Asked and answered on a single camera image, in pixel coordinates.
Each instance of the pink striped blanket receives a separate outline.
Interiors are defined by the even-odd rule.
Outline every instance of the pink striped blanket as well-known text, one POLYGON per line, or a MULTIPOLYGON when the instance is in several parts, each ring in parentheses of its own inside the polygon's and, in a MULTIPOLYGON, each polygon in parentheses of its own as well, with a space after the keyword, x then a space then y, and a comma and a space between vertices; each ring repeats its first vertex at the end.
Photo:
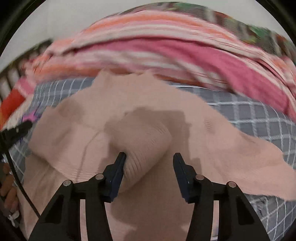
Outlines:
POLYGON ((55 41, 26 65, 31 83, 150 69, 163 80, 246 95, 296 121, 295 66, 191 16, 154 10, 111 16, 55 41))

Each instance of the green patterned cloth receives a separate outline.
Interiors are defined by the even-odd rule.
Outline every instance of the green patterned cloth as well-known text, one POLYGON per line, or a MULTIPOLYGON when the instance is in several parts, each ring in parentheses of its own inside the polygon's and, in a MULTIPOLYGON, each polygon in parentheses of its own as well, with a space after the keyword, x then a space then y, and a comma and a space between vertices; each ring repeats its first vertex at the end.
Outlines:
POLYGON ((182 2, 160 2, 135 7, 120 14, 139 12, 142 10, 160 10, 184 13, 205 21, 215 23, 235 34, 241 41, 257 46, 269 54, 278 57, 288 56, 296 64, 295 45, 283 36, 267 28, 247 25, 220 12, 213 11, 207 7, 182 3, 182 2))

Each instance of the gray checkered bedsheet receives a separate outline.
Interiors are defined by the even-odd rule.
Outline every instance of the gray checkered bedsheet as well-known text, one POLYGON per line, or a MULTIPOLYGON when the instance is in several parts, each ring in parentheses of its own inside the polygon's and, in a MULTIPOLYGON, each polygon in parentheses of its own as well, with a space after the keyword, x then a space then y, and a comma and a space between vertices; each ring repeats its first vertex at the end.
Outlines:
MULTIPOLYGON (((57 106, 64 98, 89 87, 93 79, 60 80, 38 85, 28 113, 37 109, 37 113, 41 115, 46 106, 57 106)), ((295 168, 296 126, 282 113, 246 97, 196 86, 171 82, 169 84, 199 95, 242 132, 274 143, 284 153, 284 160, 295 168)), ((22 181, 25 171, 25 157, 30 153, 28 142, 34 127, 35 125, 28 135, 10 150, 17 173, 22 181)), ((246 197, 264 224, 270 240, 279 241, 296 218, 296 201, 285 202, 273 196, 246 195, 246 197)))

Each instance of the metal pin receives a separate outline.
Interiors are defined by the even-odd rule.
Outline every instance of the metal pin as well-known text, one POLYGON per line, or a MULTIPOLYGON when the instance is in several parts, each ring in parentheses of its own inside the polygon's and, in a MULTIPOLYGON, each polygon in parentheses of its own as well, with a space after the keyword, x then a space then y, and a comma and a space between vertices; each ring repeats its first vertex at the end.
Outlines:
POLYGON ((97 174, 96 175, 96 179, 97 180, 102 180, 104 178, 104 175, 103 174, 97 174))
POLYGON ((228 186, 230 186, 231 188, 235 188, 237 184, 235 182, 229 182, 228 186))
POLYGON ((205 177, 204 177, 203 175, 201 175, 201 174, 197 174, 197 175, 195 176, 195 178, 196 178, 196 180, 199 180, 199 181, 205 179, 205 177))
POLYGON ((64 186, 69 186, 71 184, 71 181, 70 180, 65 180, 64 182, 63 182, 63 185, 64 186))

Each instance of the white wall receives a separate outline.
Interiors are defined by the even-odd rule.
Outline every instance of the white wall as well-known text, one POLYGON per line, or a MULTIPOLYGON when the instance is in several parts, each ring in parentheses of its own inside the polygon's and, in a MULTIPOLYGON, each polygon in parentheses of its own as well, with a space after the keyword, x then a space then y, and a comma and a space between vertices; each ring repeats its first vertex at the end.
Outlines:
MULTIPOLYGON (((43 40, 67 37, 107 15, 159 1, 47 0, 26 19, 8 43, 0 57, 0 71, 20 54, 43 40)), ((255 0, 185 2, 207 6, 244 23, 266 27, 289 38, 274 17, 255 0)))

